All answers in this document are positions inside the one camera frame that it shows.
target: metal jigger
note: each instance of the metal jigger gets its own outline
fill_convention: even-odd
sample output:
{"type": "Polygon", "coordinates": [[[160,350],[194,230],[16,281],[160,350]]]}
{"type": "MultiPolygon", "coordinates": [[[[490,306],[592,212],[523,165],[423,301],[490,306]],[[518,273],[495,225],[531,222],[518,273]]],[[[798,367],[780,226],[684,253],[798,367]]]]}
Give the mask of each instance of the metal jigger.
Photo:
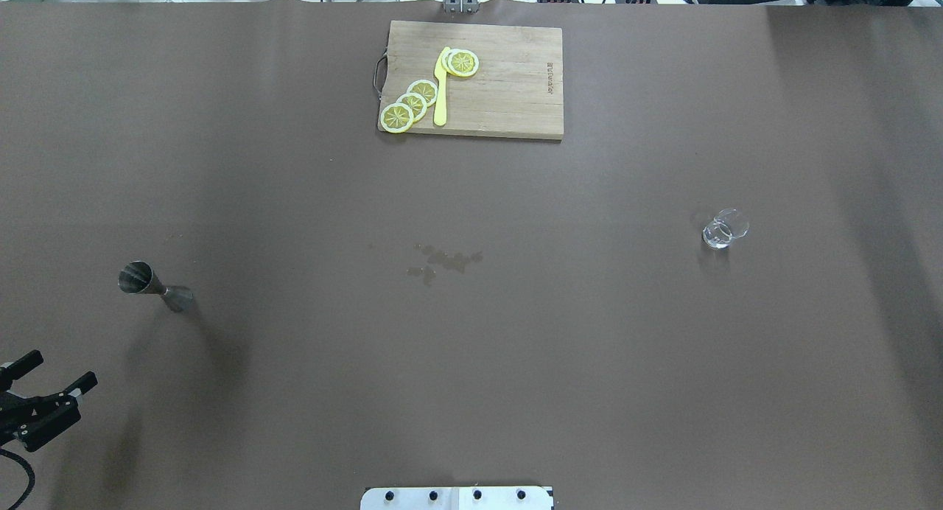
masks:
{"type": "Polygon", "coordinates": [[[164,285],[146,262],[129,262],[118,275],[118,286],[128,295],[161,295],[173,312],[193,303],[193,291],[182,285],[164,285]]]}

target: gray tabletop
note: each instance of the gray tabletop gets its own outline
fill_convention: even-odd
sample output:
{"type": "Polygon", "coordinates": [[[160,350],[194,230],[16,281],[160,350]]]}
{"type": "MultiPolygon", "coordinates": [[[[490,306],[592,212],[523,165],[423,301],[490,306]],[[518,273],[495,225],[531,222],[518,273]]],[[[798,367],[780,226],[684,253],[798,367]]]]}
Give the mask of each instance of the gray tabletop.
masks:
{"type": "Polygon", "coordinates": [[[101,382],[24,508],[943,507],[943,13],[488,3],[563,27],[562,143],[378,133],[440,9],[0,7],[0,359],[101,382]]]}

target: citrus slice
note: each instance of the citrus slice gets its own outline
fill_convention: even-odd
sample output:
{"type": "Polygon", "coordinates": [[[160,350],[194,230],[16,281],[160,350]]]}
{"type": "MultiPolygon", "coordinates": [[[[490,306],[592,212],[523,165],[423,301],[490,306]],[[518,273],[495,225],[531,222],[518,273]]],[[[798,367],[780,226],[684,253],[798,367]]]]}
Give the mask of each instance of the citrus slice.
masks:
{"type": "Polygon", "coordinates": [[[412,122],[412,109],[404,103],[393,103],[380,113],[380,127],[387,133],[405,133],[412,127],[412,122]]]}
{"type": "Polygon", "coordinates": [[[420,94],[420,96],[425,99],[425,105],[427,105],[427,107],[432,106],[435,103],[435,98],[438,96],[438,87],[435,86],[435,83],[431,80],[417,80],[415,83],[410,84],[410,89],[407,90],[407,93],[411,91],[420,94]]]}
{"type": "Polygon", "coordinates": [[[423,97],[421,94],[417,94],[415,91],[407,91],[407,93],[402,94],[400,98],[396,100],[396,102],[403,103],[412,109],[413,123],[421,120],[425,115],[425,111],[428,110],[428,105],[425,103],[425,97],[423,97]]]}
{"type": "Polygon", "coordinates": [[[471,77],[478,73],[478,56],[468,49],[453,49],[445,57],[445,69],[456,77],[471,77]]]}

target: yellow knife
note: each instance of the yellow knife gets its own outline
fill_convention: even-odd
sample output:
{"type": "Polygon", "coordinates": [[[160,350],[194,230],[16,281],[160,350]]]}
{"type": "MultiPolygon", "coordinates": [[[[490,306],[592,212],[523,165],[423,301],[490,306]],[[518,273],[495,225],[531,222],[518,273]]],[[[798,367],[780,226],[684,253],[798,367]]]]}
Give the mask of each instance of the yellow knife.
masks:
{"type": "Polygon", "coordinates": [[[435,113],[432,116],[432,122],[442,127],[445,125],[447,109],[445,108],[445,79],[448,79],[448,72],[445,71],[445,65],[442,64],[442,58],[451,50],[451,47],[442,49],[435,59],[435,81],[438,83],[438,94],[435,96],[435,113]]]}

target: cutting board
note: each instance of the cutting board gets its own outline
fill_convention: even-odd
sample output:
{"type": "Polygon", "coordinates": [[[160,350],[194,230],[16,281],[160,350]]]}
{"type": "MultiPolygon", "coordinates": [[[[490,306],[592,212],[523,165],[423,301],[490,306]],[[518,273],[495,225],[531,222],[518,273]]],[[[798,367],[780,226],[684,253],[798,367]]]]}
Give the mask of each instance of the cutting board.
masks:
{"type": "MultiPolygon", "coordinates": [[[[471,77],[449,76],[444,126],[433,124],[430,107],[408,133],[563,139],[563,31],[559,27],[394,20],[380,110],[395,103],[414,80],[435,81],[435,61],[445,46],[474,51],[481,67],[471,77]]],[[[379,115],[377,127],[381,128],[379,115]]]]}

